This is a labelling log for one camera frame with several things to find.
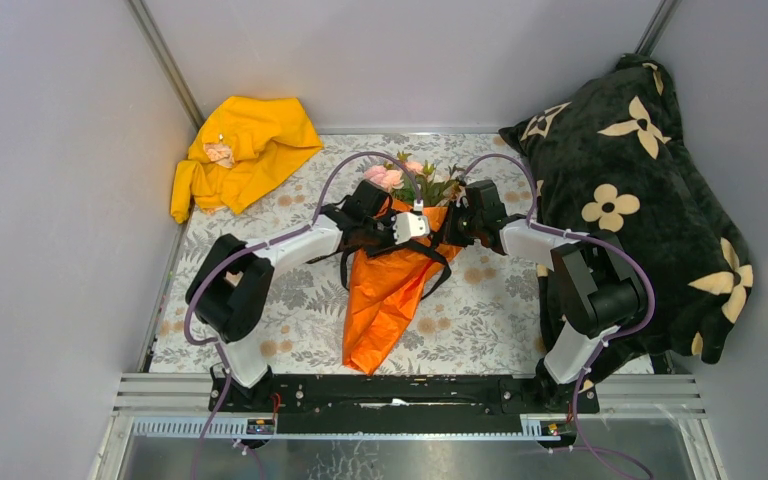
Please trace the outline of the orange wrapping paper sheet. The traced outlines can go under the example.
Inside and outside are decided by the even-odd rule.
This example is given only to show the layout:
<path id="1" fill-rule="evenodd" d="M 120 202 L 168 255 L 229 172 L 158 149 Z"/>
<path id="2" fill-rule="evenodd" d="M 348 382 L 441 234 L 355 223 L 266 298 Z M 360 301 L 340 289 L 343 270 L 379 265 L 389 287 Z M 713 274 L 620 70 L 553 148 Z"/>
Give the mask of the orange wrapping paper sheet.
<path id="1" fill-rule="evenodd" d="M 348 259 L 348 304 L 342 339 L 342 364 L 371 375 L 407 330 L 431 279 L 446 279 L 446 268 L 461 249 L 440 244 L 432 252 L 408 248 L 370 258 L 356 252 Z"/>

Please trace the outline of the pink fake flower stem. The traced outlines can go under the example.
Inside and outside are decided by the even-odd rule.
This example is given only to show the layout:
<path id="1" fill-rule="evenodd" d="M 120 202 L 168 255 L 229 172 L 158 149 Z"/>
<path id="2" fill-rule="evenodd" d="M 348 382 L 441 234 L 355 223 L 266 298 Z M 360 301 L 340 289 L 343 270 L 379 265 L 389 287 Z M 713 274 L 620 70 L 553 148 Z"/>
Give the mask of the pink fake flower stem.
<path id="1" fill-rule="evenodd" d="M 364 178 L 390 193 L 404 186 L 404 173 L 398 168 L 372 166 L 364 172 Z"/>

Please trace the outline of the pink fake flower bunch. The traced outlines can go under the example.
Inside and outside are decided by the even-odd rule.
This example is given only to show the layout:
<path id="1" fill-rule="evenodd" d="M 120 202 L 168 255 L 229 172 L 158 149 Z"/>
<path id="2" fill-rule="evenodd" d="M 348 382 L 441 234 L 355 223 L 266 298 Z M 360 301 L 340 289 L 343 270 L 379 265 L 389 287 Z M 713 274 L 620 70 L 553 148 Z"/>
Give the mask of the pink fake flower bunch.
<path id="1" fill-rule="evenodd" d="M 456 164 L 437 167 L 428 161 L 418 162 L 412 159 L 412 153 L 405 151 L 398 151 L 396 159 L 412 172 L 426 207 L 446 206 L 461 197 L 463 167 Z"/>

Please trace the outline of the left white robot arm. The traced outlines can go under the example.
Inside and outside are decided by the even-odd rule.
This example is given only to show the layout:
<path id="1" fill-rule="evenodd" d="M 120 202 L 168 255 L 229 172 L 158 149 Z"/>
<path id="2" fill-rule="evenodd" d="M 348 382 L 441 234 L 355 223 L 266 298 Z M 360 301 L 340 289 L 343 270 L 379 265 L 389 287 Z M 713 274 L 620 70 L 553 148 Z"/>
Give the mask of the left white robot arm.
<path id="1" fill-rule="evenodd" d="M 336 253 L 388 250 L 424 234 L 423 221 L 388 209 L 389 196 L 369 181 L 343 201 L 318 208 L 313 219 L 271 238 L 244 241 L 220 236 L 195 274 L 186 295 L 187 315 L 207 326 L 209 342 L 233 379 L 232 398 L 248 411 L 269 401 L 264 378 L 271 369 L 253 333 L 279 276 Z"/>

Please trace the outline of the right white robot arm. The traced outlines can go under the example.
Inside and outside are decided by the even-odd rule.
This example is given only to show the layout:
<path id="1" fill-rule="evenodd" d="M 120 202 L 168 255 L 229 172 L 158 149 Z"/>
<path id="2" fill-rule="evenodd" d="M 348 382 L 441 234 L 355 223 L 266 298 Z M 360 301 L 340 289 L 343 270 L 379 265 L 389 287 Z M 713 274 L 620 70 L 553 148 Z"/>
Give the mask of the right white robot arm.
<path id="1" fill-rule="evenodd" d="M 535 373 L 533 396 L 543 410 L 567 405 L 571 383 L 583 381 L 601 351 L 653 316 L 652 283 L 613 233 L 561 230 L 510 215 L 490 180 L 466 186 L 464 197 L 448 207 L 441 235 L 446 244 L 479 242 L 549 268 L 566 323 Z"/>

